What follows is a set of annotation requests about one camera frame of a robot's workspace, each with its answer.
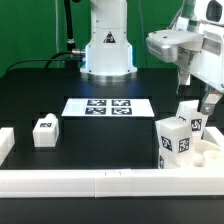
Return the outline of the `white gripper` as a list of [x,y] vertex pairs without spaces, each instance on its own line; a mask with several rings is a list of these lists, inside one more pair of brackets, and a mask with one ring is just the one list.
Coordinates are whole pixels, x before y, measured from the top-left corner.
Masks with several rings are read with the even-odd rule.
[[179,17],[171,29],[148,34],[149,52],[177,70],[177,90],[191,85],[191,75],[204,83],[200,112],[212,115],[224,92],[224,26]]

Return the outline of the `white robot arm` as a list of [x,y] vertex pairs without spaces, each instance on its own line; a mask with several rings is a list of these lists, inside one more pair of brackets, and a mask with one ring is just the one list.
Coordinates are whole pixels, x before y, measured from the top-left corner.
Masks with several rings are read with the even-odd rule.
[[[98,80],[135,73],[127,41],[127,1],[90,0],[91,40],[81,72]],[[170,26],[147,35],[149,52],[179,68],[179,83],[191,76],[206,84],[201,112],[210,115],[224,96],[224,0],[183,0]]]

